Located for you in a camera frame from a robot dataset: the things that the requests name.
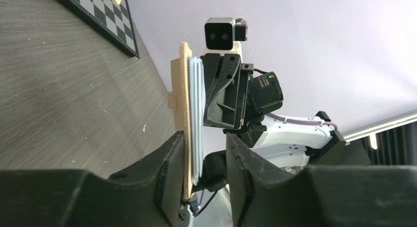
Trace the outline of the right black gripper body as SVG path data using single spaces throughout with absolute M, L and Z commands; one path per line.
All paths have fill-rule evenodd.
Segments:
M 257 68 L 252 71 L 259 75 L 253 77 L 252 73 L 249 74 L 245 114 L 241 126 L 244 131 L 261 122 L 266 114 L 281 108 L 284 100 L 279 79 L 274 72 Z

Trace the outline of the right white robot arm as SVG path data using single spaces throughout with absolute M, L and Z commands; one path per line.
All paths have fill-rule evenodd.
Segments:
M 201 56 L 206 83 L 205 125 L 234 134 L 245 145 L 286 171 L 307 165 L 369 165 L 362 146 L 348 144 L 329 116 L 276 115 L 283 93 L 273 72 L 256 68 L 237 54 Z

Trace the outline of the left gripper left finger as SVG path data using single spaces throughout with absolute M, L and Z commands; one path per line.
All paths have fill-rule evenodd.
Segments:
M 101 178 L 87 170 L 3 170 L 3 227 L 177 227 L 184 135 Z

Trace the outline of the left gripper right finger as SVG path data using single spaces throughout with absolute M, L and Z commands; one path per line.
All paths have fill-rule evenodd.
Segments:
M 414 227 L 415 166 L 307 166 L 298 174 L 226 139 L 236 227 Z

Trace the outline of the beige leather card holder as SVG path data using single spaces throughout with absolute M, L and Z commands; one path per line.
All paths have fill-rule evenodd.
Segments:
M 168 108 L 174 111 L 175 129 L 184 133 L 183 198 L 190 199 L 203 175 L 206 89 L 203 62 L 187 42 L 180 43 L 179 57 L 171 60 L 171 82 Z

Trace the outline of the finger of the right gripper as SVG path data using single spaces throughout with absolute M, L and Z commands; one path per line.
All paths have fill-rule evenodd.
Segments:
M 239 129 L 248 85 L 248 73 L 242 71 L 241 56 L 207 53 L 200 59 L 206 84 L 204 124 L 221 129 Z

